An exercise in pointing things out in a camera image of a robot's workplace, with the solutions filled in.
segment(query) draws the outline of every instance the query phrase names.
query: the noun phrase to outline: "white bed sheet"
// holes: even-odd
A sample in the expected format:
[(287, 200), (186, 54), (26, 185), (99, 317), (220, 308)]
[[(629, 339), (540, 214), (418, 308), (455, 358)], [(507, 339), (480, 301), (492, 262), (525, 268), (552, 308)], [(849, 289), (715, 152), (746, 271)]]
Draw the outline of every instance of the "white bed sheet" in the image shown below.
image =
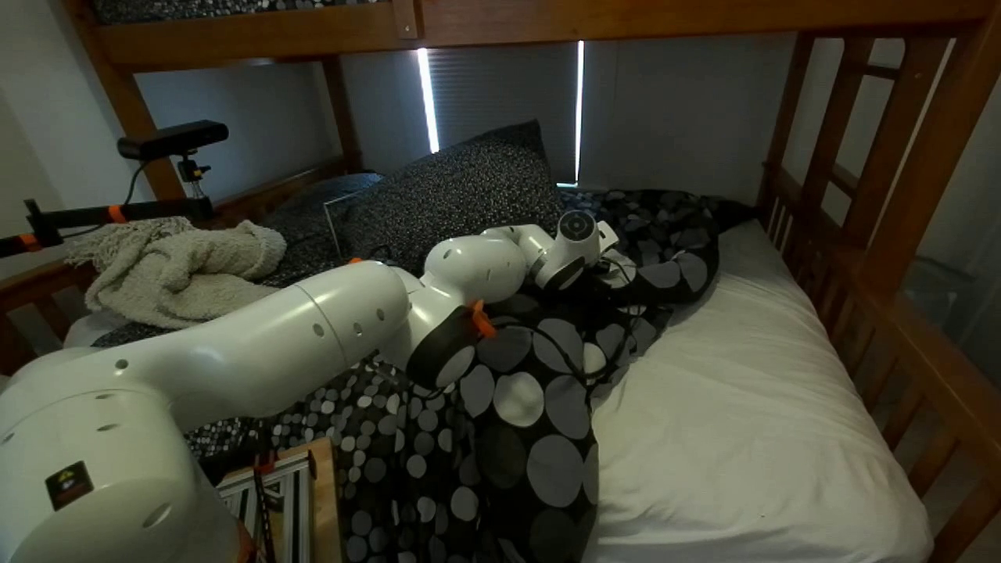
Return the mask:
[(933, 532), (761, 226), (595, 411), (587, 559), (922, 559)]

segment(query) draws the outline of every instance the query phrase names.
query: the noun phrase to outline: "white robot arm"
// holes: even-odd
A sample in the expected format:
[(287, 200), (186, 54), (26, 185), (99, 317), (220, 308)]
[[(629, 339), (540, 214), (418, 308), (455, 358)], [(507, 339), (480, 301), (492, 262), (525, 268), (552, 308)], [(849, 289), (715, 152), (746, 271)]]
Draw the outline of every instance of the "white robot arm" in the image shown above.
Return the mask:
[(451, 386), (473, 362), (470, 304), (525, 280), (567, 289), (614, 243), (587, 217), (567, 222), (557, 238), (535, 226), (451, 238), (422, 280), (354, 262), (198, 328), (34, 359), (0, 393), (0, 559), (231, 559), (248, 532), (180, 433), (274, 415), (370, 355)]

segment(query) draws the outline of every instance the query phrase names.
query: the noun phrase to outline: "wooden bed frame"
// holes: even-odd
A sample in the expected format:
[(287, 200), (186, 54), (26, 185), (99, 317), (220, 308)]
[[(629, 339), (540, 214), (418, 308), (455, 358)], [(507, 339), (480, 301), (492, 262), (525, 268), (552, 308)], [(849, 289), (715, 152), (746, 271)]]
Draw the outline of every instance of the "wooden bed frame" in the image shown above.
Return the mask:
[[(322, 63), (344, 152), (252, 192), (222, 214), (228, 219), (252, 217), (329, 171), (361, 167), (339, 54), (799, 30), (761, 185), (761, 222), (812, 298), (865, 407), (889, 412), (881, 415), (884, 440), (899, 447), (917, 419), (933, 419), (921, 457), (904, 463), (913, 487), (929, 493), (950, 459), (974, 459), (980, 482), (938, 530), (933, 559), (961, 559), (995, 520), (1001, 508), (997, 390), (946, 334), (899, 301), (901, 280), (1001, 72), (995, 0), (390, 0), (156, 26), (96, 26), (88, 0), (62, 4), (125, 135), (138, 138), (153, 132), (153, 120), (133, 72), (248, 60)], [(807, 178), (795, 183), (783, 164), (816, 38), (842, 38), (844, 57)], [(904, 63), (873, 67), (873, 38), (904, 38)], [(839, 146), (865, 75), (894, 89), (869, 161), (854, 178), (839, 167)], [(156, 196), (180, 193), (170, 167), (150, 168), (150, 185)], [(829, 189), (850, 200), (839, 222), (821, 214)], [(52, 293), (82, 292), (88, 282), (89, 271), (47, 266), (0, 286), (2, 371), (44, 355), (10, 317), (34, 309), (52, 334), (64, 334), (69, 317)]]

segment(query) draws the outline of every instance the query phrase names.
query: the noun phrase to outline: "upper bunk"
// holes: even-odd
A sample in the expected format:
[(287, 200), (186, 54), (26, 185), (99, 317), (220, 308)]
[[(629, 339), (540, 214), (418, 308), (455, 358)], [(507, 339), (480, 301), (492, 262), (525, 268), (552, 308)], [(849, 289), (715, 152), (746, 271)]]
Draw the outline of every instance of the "upper bunk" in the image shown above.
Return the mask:
[(402, 47), (942, 29), (981, 22), (995, 8), (995, 0), (233, 0), (203, 8), (62, 4), (104, 60), (132, 72)]

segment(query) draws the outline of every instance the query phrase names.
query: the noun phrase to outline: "polka dot blanket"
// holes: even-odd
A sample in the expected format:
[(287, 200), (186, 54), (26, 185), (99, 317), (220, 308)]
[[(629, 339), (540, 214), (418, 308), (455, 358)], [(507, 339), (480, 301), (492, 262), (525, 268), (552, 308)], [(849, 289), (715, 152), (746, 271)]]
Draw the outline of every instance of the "polka dot blanket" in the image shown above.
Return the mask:
[[(378, 358), (270, 421), (279, 447), (331, 437), (346, 559), (583, 559), (597, 517), (590, 401), (605, 398), (715, 276), (720, 200), (682, 192), (572, 196), (636, 262), (625, 286), (586, 271), (492, 308), (496, 339), (444, 390)], [(200, 459), (259, 421), (190, 433)]]

